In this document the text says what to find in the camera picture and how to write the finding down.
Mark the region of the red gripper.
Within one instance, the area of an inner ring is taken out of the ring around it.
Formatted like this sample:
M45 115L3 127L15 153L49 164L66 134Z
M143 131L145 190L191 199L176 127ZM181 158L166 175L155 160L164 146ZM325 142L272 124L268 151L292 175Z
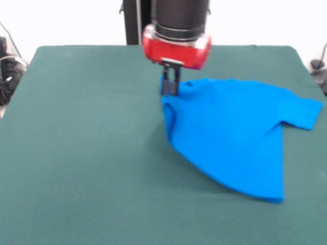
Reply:
M162 96L178 96L180 83L180 66L200 70L209 56L212 38L205 34L195 41L173 42L160 38L155 25L149 24L143 32L143 50L149 60L163 64L160 93ZM169 78L170 64L174 69L174 81L171 85Z

